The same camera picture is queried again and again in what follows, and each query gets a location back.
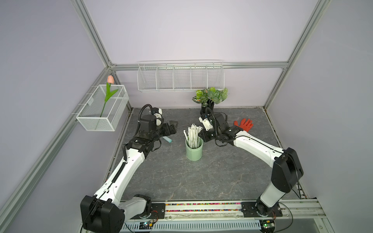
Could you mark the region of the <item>green cylindrical storage cup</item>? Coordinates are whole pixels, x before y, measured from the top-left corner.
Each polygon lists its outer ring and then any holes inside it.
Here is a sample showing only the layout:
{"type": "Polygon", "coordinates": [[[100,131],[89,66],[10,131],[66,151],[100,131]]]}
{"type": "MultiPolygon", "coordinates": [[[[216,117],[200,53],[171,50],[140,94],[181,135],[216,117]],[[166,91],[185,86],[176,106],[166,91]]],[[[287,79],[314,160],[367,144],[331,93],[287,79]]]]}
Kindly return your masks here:
{"type": "Polygon", "coordinates": [[[204,144],[203,140],[199,137],[198,147],[191,148],[189,146],[188,140],[186,139],[186,155],[190,161],[198,161],[201,159],[202,153],[203,153],[203,144],[204,144]]]}

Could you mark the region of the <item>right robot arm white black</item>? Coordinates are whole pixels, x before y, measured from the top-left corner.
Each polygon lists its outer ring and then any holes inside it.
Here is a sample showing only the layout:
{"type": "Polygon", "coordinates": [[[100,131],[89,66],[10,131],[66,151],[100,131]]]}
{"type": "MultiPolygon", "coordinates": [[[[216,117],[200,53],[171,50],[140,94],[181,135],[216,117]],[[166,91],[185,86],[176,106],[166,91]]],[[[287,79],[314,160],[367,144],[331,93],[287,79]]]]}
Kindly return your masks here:
{"type": "Polygon", "coordinates": [[[202,130],[199,137],[204,142],[215,140],[243,149],[272,168],[271,181],[254,205],[259,216],[271,214],[283,196],[290,193],[304,175],[298,154],[294,149],[272,146],[238,126],[232,126],[224,131],[202,130]]]}

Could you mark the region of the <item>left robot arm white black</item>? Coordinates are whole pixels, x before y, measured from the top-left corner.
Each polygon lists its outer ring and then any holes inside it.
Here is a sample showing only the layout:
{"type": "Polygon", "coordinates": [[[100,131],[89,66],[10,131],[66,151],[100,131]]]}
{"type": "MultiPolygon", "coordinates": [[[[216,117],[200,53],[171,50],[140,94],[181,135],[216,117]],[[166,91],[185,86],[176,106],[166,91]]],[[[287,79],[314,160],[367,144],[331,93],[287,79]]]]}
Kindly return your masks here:
{"type": "Polygon", "coordinates": [[[94,233],[118,233],[133,217],[152,215],[152,201],[148,196],[137,194],[123,206],[120,201],[136,170],[149,153],[156,150],[154,143],[163,136],[177,133],[178,122],[171,120],[149,128],[139,122],[138,126],[139,131],[123,145],[123,158],[113,174],[93,196],[85,196],[81,201],[82,229],[94,233]]]}

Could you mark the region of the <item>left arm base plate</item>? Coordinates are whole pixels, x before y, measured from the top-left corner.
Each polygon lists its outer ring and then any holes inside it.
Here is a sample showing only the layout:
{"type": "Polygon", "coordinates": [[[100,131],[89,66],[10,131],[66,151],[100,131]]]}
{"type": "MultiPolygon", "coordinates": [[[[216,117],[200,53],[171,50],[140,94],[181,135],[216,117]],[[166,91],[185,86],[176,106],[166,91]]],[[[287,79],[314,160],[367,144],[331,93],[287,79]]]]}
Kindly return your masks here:
{"type": "Polygon", "coordinates": [[[151,206],[145,210],[145,213],[136,215],[131,219],[164,219],[165,209],[165,203],[151,203],[151,206]]]}

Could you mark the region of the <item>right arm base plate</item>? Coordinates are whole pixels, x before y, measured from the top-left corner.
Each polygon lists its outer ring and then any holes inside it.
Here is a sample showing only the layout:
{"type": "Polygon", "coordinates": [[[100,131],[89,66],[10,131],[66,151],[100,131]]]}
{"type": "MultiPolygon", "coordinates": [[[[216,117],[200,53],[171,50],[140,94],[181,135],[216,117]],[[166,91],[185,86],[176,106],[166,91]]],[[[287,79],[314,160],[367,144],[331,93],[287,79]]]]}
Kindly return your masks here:
{"type": "Polygon", "coordinates": [[[244,217],[282,217],[282,211],[279,203],[276,203],[273,207],[267,207],[263,203],[257,203],[255,201],[242,202],[241,212],[244,217]]]}

